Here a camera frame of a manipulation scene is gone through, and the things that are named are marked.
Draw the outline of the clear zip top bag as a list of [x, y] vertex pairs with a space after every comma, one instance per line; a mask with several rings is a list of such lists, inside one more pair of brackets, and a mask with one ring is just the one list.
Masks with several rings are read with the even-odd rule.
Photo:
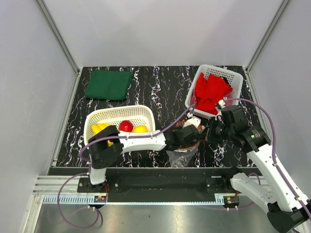
[[[178, 129], [178, 128], [183, 128], [183, 125], [184, 125], [185, 121], [186, 120], [182, 120], [182, 121], [178, 122], [174, 127], [171, 127], [168, 130], [174, 130], [174, 129]], [[167, 155], [169, 157], [169, 162], [170, 162], [171, 167], [186, 167], [188, 165], [188, 162], [190, 161], [192, 156], [198, 150], [198, 146], [199, 146], [201, 140], [203, 140], [205, 138], [205, 136], [202, 134], [204, 129], [205, 129], [205, 126], [202, 126], [200, 124], [199, 127], [198, 127], [198, 131], [200, 133], [199, 140], [192, 147], [180, 148], [180, 149], [177, 149], [177, 150], [174, 150], [174, 151], [168, 151], [168, 150], [166, 150], [166, 147], [165, 147], [166, 153], [167, 153]], [[166, 143], [166, 132], [164, 132], [165, 143]]]

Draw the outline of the yellow fake pear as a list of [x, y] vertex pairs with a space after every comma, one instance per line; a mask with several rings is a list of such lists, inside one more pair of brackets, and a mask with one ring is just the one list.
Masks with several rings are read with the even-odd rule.
[[147, 133], [148, 129], [146, 126], [141, 125], [141, 126], [134, 127], [132, 132], [133, 133]]

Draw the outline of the red fake apple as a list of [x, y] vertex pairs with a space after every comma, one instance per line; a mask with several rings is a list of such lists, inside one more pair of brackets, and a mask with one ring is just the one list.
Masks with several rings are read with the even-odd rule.
[[124, 132], [132, 132], [134, 126], [129, 120], [124, 120], [119, 124], [119, 130]]

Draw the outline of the yellow fake banana bunch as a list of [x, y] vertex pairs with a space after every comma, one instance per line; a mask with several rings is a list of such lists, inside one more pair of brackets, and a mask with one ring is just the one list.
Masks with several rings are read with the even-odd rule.
[[92, 129], [94, 135], [89, 139], [88, 142], [92, 142], [92, 141], [99, 139], [99, 138], [109, 137], [109, 135], [107, 135], [107, 132], [104, 132], [104, 130], [108, 126], [109, 126], [109, 124], [106, 124], [106, 123], [93, 124], [91, 126], [91, 129]]

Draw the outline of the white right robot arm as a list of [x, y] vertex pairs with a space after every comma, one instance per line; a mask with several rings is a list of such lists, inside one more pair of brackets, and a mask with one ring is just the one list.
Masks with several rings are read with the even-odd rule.
[[260, 126], [249, 127], [244, 120], [213, 117], [208, 123], [209, 141], [230, 140], [256, 164], [270, 191], [250, 180], [237, 168], [221, 179], [225, 192], [238, 191], [258, 205], [279, 233], [288, 233], [311, 217], [311, 200], [296, 185], [279, 158], [275, 145]]

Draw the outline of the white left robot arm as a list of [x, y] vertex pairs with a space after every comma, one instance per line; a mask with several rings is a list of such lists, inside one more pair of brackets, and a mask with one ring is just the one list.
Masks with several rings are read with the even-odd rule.
[[127, 152], [139, 150], [174, 151], [198, 142], [200, 132], [194, 125], [150, 133], [128, 133], [118, 131], [112, 125], [89, 139], [87, 149], [90, 154], [91, 169], [88, 187], [94, 192], [104, 189], [106, 168]]

